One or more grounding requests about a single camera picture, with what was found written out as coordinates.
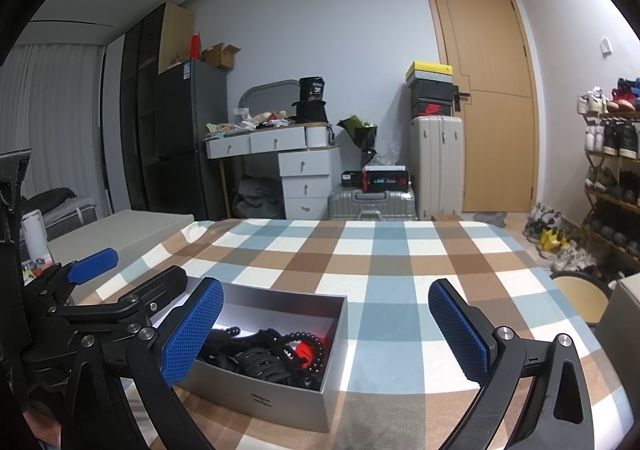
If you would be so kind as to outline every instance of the beige round cushion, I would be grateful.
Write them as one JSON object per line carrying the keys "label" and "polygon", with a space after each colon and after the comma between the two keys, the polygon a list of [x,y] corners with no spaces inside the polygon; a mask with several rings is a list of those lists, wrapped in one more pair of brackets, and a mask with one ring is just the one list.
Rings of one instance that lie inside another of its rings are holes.
{"label": "beige round cushion", "polygon": [[600,321],[609,304],[609,299],[601,289],[584,279],[569,275],[555,278],[554,284],[559,287],[585,322]]}

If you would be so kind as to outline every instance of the checkered tablecloth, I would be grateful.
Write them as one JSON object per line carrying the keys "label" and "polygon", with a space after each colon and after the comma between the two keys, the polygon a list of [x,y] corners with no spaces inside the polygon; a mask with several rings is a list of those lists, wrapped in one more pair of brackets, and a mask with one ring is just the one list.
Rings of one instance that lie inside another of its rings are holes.
{"label": "checkered tablecloth", "polygon": [[[572,336],[597,449],[615,448],[632,425],[625,391],[590,329],[499,228],[464,221],[193,223],[98,288],[89,302],[115,300],[171,265],[195,277],[349,300],[349,348],[331,432],[279,426],[178,390],[218,450],[437,449],[478,391],[429,312],[427,291],[442,277],[494,325],[508,325],[520,337]],[[528,385],[520,380],[492,449],[506,444]],[[132,384],[127,396],[151,448],[163,448]]]}

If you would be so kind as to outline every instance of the curtain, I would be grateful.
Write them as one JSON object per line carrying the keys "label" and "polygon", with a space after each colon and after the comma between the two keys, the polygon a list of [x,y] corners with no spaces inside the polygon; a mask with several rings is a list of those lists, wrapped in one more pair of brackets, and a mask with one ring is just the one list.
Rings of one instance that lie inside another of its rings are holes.
{"label": "curtain", "polygon": [[0,152],[31,148],[22,194],[65,186],[110,213],[100,161],[104,48],[15,46],[0,67]]}

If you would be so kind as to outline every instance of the door frame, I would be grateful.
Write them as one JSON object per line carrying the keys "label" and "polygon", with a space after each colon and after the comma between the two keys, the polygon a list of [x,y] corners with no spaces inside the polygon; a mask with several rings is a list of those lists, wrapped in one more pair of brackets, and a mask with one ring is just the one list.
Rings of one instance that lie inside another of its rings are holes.
{"label": "door frame", "polygon": [[[440,13],[438,12],[438,5],[436,0],[428,0],[429,7],[431,9],[431,17],[433,18],[433,27],[436,33],[436,42],[438,44],[438,56],[441,64],[448,64],[447,50],[444,43],[444,33],[442,32],[442,23],[440,22]],[[530,205],[538,199],[538,170],[540,170],[540,116],[538,108],[538,91],[536,87],[536,77],[533,69],[533,59],[531,56],[531,50],[529,48],[529,40],[527,38],[527,32],[522,21],[522,15],[518,8],[518,2],[511,0],[514,10],[516,11],[516,18],[518,20],[518,26],[520,27],[520,34],[522,35],[522,41],[524,42],[524,48],[527,53],[527,65],[529,66],[529,77],[531,80],[531,93],[533,98],[533,127],[534,127],[534,159],[533,159],[533,193],[531,195]]]}

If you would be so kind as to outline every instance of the silver suitcase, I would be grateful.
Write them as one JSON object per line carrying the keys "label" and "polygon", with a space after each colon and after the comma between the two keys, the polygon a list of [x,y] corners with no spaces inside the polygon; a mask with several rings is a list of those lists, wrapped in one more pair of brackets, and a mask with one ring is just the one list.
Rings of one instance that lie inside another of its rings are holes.
{"label": "silver suitcase", "polygon": [[411,122],[411,163],[418,219],[462,212],[465,140],[462,119],[417,117]]}
{"label": "silver suitcase", "polygon": [[363,192],[341,188],[329,195],[329,219],[347,221],[415,221],[414,193],[400,190]]}

